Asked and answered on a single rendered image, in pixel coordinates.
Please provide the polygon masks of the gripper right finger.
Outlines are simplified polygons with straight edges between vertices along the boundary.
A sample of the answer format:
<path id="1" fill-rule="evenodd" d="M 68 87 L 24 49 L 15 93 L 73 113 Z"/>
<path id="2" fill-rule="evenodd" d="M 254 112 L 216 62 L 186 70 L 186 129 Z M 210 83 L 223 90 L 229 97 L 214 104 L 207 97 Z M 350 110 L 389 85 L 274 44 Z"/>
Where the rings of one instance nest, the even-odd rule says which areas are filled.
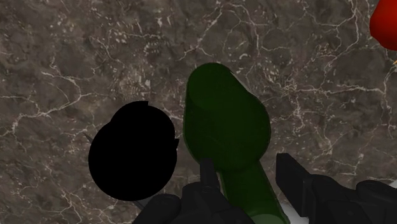
<path id="1" fill-rule="evenodd" d="M 397 224 L 397 189 L 375 180 L 346 188 L 311 174 L 290 154 L 276 156 L 276 183 L 309 224 Z"/>

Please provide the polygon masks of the red round object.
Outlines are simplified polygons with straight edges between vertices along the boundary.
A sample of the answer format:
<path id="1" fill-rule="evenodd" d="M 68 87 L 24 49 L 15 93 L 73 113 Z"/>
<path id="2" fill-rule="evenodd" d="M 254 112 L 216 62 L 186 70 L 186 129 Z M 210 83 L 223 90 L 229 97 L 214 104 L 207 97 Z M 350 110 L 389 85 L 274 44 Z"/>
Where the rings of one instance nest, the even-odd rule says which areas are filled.
<path id="1" fill-rule="evenodd" d="M 379 0 L 370 18 L 370 34 L 384 48 L 397 51 L 397 0 Z"/>

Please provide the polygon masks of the dark green glass bottle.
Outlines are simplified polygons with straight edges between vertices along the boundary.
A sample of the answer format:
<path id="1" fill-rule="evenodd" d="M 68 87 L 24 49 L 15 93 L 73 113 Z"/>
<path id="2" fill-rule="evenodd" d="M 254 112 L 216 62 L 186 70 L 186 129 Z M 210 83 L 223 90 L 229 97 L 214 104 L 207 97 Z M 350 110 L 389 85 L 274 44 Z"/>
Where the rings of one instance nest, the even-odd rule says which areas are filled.
<path id="1" fill-rule="evenodd" d="M 183 137 L 196 161 L 212 159 L 225 197 L 254 224 L 290 224 L 260 163 L 269 115 L 226 66 L 202 64 L 189 76 Z"/>

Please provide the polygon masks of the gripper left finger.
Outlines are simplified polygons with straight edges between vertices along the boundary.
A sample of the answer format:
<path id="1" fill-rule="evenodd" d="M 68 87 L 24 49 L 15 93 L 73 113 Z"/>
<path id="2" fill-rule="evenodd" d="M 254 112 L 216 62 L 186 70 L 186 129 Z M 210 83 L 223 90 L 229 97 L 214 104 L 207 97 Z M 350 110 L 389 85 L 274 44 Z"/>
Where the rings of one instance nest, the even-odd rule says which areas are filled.
<path id="1" fill-rule="evenodd" d="M 161 193 L 136 205 L 141 212 L 132 224 L 254 224 L 221 193 L 210 158 L 200 161 L 200 181 L 184 186 L 181 197 Z"/>

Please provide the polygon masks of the black round object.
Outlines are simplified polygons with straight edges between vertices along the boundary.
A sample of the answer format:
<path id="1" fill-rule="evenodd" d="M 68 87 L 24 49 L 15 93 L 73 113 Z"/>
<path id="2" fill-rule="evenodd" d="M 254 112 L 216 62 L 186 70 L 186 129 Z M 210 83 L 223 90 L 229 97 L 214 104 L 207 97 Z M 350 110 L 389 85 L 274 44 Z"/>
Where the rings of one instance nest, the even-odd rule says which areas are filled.
<path id="1" fill-rule="evenodd" d="M 95 184 L 112 198 L 146 199 L 170 180 L 179 140 L 171 119 L 146 101 L 122 106 L 93 138 L 88 166 Z"/>

